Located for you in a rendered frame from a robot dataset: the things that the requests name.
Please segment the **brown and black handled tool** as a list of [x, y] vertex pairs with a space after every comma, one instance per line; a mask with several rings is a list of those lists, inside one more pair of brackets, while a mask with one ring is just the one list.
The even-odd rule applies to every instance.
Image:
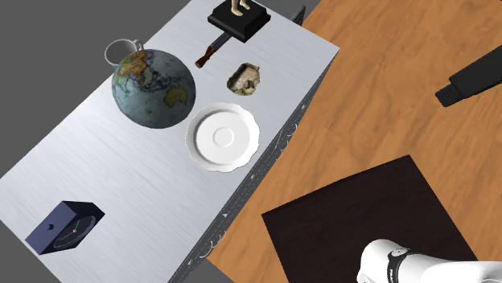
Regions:
[[202, 57], [200, 57], [195, 65], [198, 68], [202, 68], [206, 62], [216, 53], [226, 42], [228, 42], [232, 36], [229, 33], [224, 32], [217, 39], [215, 39], [207, 48], [206, 52]]

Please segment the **white mug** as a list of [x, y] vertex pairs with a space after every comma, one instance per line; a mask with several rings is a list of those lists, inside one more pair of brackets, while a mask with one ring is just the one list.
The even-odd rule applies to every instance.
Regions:
[[126, 56], [144, 49], [139, 39], [116, 39], [105, 49], [105, 60], [112, 67], [116, 67]]

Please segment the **beige figure on black base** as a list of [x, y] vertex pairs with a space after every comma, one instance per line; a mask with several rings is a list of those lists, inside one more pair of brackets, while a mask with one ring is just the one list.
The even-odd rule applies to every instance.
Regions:
[[240, 1], [237, 0], [237, 9], [242, 16], [237, 16], [231, 11], [232, 0], [224, 0], [213, 9], [208, 16], [208, 22], [242, 43], [246, 43], [270, 21], [271, 16], [264, 6], [254, 0], [245, 0], [250, 7], [249, 10], [241, 6]]

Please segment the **dark blue box clock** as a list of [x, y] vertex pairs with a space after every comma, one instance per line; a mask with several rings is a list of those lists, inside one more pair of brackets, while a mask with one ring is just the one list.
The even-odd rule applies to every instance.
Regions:
[[104, 215], [94, 203], [61, 201], [26, 242], [38, 255], [75, 248]]

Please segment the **world globe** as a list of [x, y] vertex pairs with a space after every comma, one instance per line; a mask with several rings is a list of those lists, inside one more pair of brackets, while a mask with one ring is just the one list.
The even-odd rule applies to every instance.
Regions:
[[117, 65], [112, 78], [117, 107], [131, 121], [165, 129], [183, 121], [195, 105], [195, 80], [188, 67], [165, 51], [136, 51]]

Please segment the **white scalloped plate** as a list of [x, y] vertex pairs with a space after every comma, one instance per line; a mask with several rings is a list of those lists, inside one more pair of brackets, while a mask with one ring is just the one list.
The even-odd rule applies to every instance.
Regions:
[[237, 104], [215, 103], [189, 122], [185, 145], [203, 169], [228, 173], [250, 162], [259, 138], [260, 129], [250, 111]]

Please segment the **beige stone-like lump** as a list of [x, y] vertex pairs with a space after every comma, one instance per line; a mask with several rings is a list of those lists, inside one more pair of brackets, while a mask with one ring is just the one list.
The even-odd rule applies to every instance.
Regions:
[[243, 63], [228, 79], [227, 88], [238, 96], [250, 96], [260, 82], [260, 67]]

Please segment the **silver-topped dark chest of drawers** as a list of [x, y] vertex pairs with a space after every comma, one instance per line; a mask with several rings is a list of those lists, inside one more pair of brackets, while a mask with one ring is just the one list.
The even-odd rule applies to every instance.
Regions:
[[[0, 178], [0, 220], [25, 239], [64, 200], [104, 217], [74, 249], [40, 257], [62, 283], [180, 283], [226, 230], [286, 148], [338, 47], [280, 14], [248, 42], [230, 39], [195, 62], [220, 31], [222, 0], [191, 0], [146, 43], [181, 59], [195, 79], [195, 110], [217, 102], [250, 111], [260, 129], [249, 163], [228, 173], [195, 163], [187, 122], [148, 129], [127, 119], [106, 80]], [[227, 88], [243, 63], [260, 67], [256, 91]]]

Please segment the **dark robot stand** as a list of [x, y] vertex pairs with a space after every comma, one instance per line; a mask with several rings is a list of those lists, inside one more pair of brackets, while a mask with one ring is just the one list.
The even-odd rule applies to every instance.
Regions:
[[406, 155], [263, 214], [289, 283], [356, 283], [360, 257], [387, 239], [447, 260], [476, 256]]

